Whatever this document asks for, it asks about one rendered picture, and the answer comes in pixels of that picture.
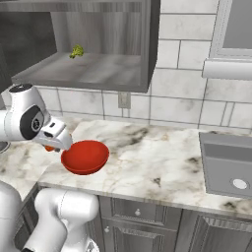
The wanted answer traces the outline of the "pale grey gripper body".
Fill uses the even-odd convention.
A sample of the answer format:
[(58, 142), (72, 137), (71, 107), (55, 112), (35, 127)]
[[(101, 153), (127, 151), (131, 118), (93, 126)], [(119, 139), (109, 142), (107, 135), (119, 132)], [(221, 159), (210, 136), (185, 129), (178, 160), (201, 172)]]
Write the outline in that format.
[(43, 146), (53, 147), (57, 151), (69, 150), (73, 144), (72, 136), (66, 127), (62, 127), (59, 130), (43, 127), (32, 140)]

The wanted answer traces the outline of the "grey open wall cabinet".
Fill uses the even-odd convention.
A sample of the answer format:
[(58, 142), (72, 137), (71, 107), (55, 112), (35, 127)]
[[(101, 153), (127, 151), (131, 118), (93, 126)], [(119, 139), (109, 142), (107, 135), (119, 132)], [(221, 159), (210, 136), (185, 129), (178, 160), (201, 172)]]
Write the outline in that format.
[[(160, 0), (0, 0), (0, 90), (12, 84), (145, 93)], [(71, 59), (79, 44), (83, 56)]]

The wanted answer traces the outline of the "grey sink basin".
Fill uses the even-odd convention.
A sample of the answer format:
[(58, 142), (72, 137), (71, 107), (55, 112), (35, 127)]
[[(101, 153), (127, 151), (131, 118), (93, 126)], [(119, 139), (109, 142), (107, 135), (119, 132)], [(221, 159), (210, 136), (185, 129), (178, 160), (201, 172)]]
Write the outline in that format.
[(199, 134), (206, 192), (252, 199), (252, 137)]

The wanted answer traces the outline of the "grey drawer front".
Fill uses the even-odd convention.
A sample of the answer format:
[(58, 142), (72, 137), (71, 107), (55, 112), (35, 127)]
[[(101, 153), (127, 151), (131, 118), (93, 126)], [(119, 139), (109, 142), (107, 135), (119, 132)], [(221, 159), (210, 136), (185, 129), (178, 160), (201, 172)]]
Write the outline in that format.
[[(111, 204), (114, 216), (149, 222), (169, 229), (177, 229), (179, 226), (181, 210), (177, 208), (115, 198), (111, 200)], [(137, 209), (140, 209), (140, 216), (135, 215)]]

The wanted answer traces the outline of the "grey wall outlet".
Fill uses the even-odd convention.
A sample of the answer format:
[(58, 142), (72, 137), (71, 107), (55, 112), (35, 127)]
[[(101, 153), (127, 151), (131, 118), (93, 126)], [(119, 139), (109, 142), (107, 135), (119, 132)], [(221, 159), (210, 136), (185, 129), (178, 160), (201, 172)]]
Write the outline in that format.
[(118, 107), (119, 108), (131, 108), (131, 94), (126, 92), (118, 93)]

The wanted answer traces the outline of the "green broccoli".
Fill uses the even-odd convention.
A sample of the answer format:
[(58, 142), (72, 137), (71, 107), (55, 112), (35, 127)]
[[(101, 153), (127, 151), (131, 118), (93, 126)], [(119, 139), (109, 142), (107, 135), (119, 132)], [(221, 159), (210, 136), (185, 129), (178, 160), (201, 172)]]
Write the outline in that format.
[(76, 44), (73, 47), (72, 53), (69, 55), (71, 59), (74, 59), (76, 56), (83, 56), (84, 55), (84, 49), (81, 45)]

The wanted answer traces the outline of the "grey base cabinet door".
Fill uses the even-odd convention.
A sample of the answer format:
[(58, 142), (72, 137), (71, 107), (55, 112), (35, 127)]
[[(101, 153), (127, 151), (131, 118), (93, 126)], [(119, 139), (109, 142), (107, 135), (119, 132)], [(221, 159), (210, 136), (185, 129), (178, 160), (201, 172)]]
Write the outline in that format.
[(252, 252), (252, 220), (183, 210), (175, 252)]
[(34, 191), (26, 199), (17, 220), (14, 243), (19, 250), (23, 249), (38, 222), (38, 214), (34, 208), (36, 194), (37, 192)]
[[(109, 226), (109, 233), (104, 229)], [(105, 252), (174, 252), (177, 231), (147, 224), (102, 220)]]

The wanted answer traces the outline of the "red bowl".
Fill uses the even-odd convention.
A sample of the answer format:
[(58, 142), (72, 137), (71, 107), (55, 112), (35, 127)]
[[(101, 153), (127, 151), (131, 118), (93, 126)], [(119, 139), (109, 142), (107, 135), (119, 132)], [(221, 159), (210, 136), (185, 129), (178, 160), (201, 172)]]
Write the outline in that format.
[(99, 141), (85, 140), (74, 143), (61, 155), (65, 168), (78, 175), (90, 175), (98, 172), (109, 158), (108, 147)]

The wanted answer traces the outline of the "white framed window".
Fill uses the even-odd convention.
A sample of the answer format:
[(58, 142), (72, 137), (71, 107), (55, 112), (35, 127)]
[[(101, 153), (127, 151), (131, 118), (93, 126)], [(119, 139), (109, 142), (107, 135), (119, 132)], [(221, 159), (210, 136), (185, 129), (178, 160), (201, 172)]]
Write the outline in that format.
[(220, 0), (202, 77), (252, 81), (252, 0)]

